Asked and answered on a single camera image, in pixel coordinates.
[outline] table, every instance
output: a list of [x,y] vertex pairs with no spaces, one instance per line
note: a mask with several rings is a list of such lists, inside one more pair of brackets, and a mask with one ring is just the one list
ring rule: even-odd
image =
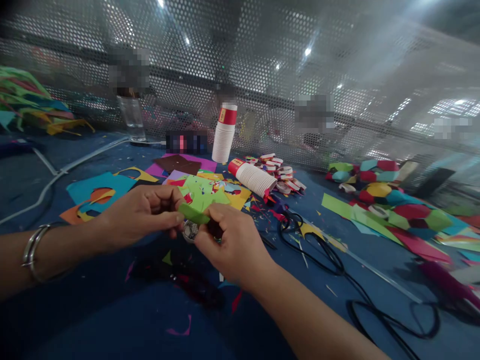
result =
[[[82,137],[37,134],[32,138],[43,145],[43,153],[56,169],[60,169],[121,136],[118,133],[97,132],[93,135],[85,133]],[[0,136],[0,143],[8,140],[7,136]],[[71,182],[107,171],[115,173],[131,166],[146,169],[152,159],[164,153],[165,150],[159,147],[132,146],[129,143],[108,150],[60,178],[41,206],[3,224],[0,233],[26,231],[59,221],[59,214],[74,205],[66,191]],[[34,154],[0,158],[0,163],[0,218],[3,219],[33,204],[52,174]],[[347,201],[351,195],[340,194],[337,185],[325,181],[321,173],[295,169],[296,177],[308,187],[306,196],[285,198],[295,211],[325,233],[341,239],[352,252],[416,296],[425,301],[437,299],[428,281],[413,263],[414,255],[388,239],[360,233],[352,223],[321,205],[324,193]],[[218,173],[226,170],[226,165],[219,164],[217,167]],[[278,248],[268,248],[273,259],[350,321],[346,301],[361,300],[361,297],[347,280],[325,273],[311,261],[307,269],[301,254],[289,249],[279,239],[277,221],[273,216],[270,216],[272,225],[269,225],[265,216],[259,218],[255,211],[250,214],[257,218],[259,230],[270,229],[265,236]],[[220,284],[218,271],[194,245],[187,244],[182,238],[171,240],[163,234],[153,234],[133,247],[80,264],[61,280],[29,289],[0,304],[0,357],[90,360],[107,357],[295,358],[275,323],[249,294],[243,293],[236,312],[232,313],[232,302],[240,292],[238,287],[223,287],[225,306],[218,311],[207,311],[171,282],[148,284],[138,279],[125,281],[128,268],[135,259],[141,259],[152,249],[178,247],[191,253],[193,264],[202,269],[212,284]],[[457,251],[445,246],[441,248],[460,265]],[[325,257],[305,242],[303,249],[328,264]],[[339,256],[347,271],[360,282],[379,309],[410,327],[418,328],[411,315],[411,301],[405,295],[347,254],[339,252]],[[371,314],[359,313],[366,329],[383,351],[392,359],[407,359]],[[433,319],[431,311],[418,307],[415,313],[427,329]],[[174,336],[166,332],[170,328],[183,332],[189,324],[188,315],[191,315],[189,336]],[[407,334],[402,336],[421,359],[476,359],[478,355],[471,349],[480,339],[480,328],[460,322],[446,313],[441,314],[441,321],[440,333],[433,340],[420,340]]]

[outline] colorful paper ball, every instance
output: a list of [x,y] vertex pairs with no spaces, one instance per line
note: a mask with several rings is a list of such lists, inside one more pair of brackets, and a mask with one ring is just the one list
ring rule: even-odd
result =
[[382,204],[395,206],[404,201],[405,194],[399,187],[385,182],[372,182],[368,184],[358,198],[367,204]]
[[346,183],[349,182],[356,173],[355,166],[351,163],[334,162],[328,165],[328,172],[325,179],[335,181],[336,183]]
[[366,160],[360,165],[360,180],[365,183],[388,183],[398,177],[399,171],[399,166],[393,160]]
[[442,210],[430,208],[424,204],[396,206],[390,211],[388,222],[404,230],[430,229],[435,232],[452,225],[452,221]]

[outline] bracelet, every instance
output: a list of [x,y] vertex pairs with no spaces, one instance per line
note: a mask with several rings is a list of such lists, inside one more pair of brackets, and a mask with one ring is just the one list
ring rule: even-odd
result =
[[40,240],[45,235],[45,233],[52,227],[51,224],[41,225],[28,239],[28,242],[25,247],[25,251],[23,252],[23,263],[21,266],[28,267],[33,278],[38,281],[39,283],[44,283],[45,281],[42,280],[37,272],[35,271],[35,250],[37,250],[37,246],[40,243]]

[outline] mesh panel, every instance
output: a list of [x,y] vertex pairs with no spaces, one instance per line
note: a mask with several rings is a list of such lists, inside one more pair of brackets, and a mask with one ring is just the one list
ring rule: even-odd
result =
[[[440,28],[430,16],[435,1],[415,3],[32,1],[2,21],[1,62],[31,72],[78,116],[117,130],[124,125],[109,88],[109,53],[148,49],[141,103],[150,136],[207,129],[212,142],[220,105],[233,100],[240,153],[275,152],[318,170],[333,161],[414,159],[420,166],[409,190],[438,167],[480,185],[480,142],[436,139],[433,125],[466,117],[476,131],[480,49],[425,26]],[[313,95],[332,96],[332,131],[299,131],[295,100]]]

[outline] person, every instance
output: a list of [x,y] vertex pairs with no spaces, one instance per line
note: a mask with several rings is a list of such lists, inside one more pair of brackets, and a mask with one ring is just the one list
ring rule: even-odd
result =
[[[184,216],[177,210],[184,201],[176,186],[138,186],[89,222],[45,232],[35,250],[35,272],[40,279],[50,279],[153,232],[164,231],[175,238],[183,229]],[[223,204],[210,205],[205,214],[223,230],[221,243],[201,225],[195,245],[228,281],[252,294],[276,322],[298,359],[388,359],[274,262],[249,215]],[[34,232],[0,237],[0,300],[37,283],[30,269],[22,266]]]

